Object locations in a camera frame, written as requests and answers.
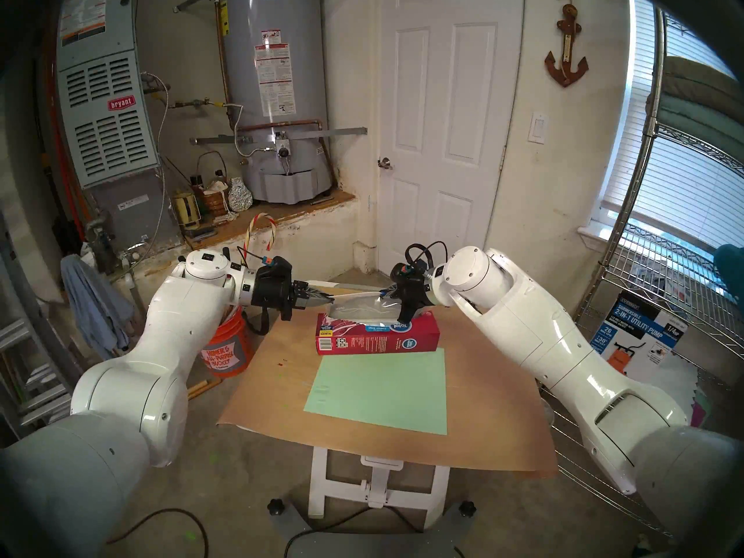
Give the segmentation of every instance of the white door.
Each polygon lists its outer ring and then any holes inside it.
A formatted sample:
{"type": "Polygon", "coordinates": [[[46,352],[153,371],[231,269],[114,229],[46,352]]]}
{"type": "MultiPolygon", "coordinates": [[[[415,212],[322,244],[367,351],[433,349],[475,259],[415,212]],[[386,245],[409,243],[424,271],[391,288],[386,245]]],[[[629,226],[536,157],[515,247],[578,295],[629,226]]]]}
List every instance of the white door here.
{"type": "Polygon", "coordinates": [[[522,0],[382,1],[381,271],[413,242],[483,246],[521,33],[522,0]]]}

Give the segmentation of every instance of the candy cane decoration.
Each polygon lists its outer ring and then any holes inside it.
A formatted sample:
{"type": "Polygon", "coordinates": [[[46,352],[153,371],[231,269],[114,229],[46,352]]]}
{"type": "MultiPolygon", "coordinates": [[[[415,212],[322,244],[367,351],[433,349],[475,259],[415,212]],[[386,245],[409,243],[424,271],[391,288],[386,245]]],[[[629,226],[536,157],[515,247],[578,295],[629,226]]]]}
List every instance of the candy cane decoration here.
{"type": "Polygon", "coordinates": [[[268,214],[256,214],[253,216],[253,219],[251,220],[250,225],[248,226],[248,231],[246,231],[246,239],[243,241],[243,248],[248,251],[248,242],[251,241],[251,232],[253,231],[253,227],[258,221],[259,218],[266,218],[269,223],[271,224],[271,239],[269,240],[269,244],[266,246],[266,251],[271,251],[271,247],[274,245],[274,240],[277,236],[277,223],[274,221],[274,218],[272,218],[268,214]]]}

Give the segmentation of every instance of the table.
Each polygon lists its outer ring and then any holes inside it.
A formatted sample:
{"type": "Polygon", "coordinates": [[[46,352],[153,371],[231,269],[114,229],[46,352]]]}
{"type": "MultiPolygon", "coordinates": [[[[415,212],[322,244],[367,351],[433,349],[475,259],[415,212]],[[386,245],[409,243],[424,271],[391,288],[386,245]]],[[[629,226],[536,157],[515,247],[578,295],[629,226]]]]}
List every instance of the table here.
{"type": "Polygon", "coordinates": [[[277,321],[259,346],[218,424],[234,424],[314,446],[310,517],[322,517],[326,496],[370,506],[427,510],[425,526],[442,515],[449,469],[508,470],[527,477],[557,474],[557,461],[535,380],[501,354],[457,308],[433,308],[445,350],[447,435],[412,432],[303,410],[321,357],[316,315],[295,310],[277,321]],[[361,456],[373,468],[369,484],[327,480],[329,449],[361,456]],[[403,461],[436,466],[432,492],[387,489],[403,461]]]}

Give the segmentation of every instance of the window blinds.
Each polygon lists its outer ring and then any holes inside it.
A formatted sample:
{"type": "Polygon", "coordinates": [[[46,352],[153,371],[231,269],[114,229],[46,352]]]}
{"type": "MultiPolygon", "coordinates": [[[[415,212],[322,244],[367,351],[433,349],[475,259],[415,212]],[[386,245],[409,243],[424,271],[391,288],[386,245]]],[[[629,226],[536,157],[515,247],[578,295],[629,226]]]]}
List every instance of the window blinds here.
{"type": "MultiPolygon", "coordinates": [[[[619,210],[641,148],[646,98],[651,93],[654,58],[653,6],[635,1],[635,60],[628,115],[602,205],[619,210]]],[[[667,55],[686,57],[733,74],[712,50],[690,31],[671,22],[667,55]]],[[[656,138],[646,175],[633,208],[649,222],[661,222],[717,248],[744,246],[744,179],[705,155],[672,141],[656,138]]]]}

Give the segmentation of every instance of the black knob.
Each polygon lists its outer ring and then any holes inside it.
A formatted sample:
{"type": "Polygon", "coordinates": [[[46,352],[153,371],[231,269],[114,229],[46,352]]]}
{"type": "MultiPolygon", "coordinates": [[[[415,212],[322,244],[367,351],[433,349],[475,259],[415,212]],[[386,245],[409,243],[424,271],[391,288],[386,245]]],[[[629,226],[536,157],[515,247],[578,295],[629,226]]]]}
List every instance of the black knob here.
{"type": "Polygon", "coordinates": [[[284,513],[284,502],[281,501],[281,498],[272,498],[266,507],[269,508],[269,514],[272,516],[280,516],[284,513]]]}
{"type": "Polygon", "coordinates": [[[478,510],[478,508],[476,508],[475,504],[473,504],[470,500],[466,500],[462,504],[460,504],[459,510],[460,514],[462,514],[466,518],[473,518],[475,515],[475,511],[478,510]]]}

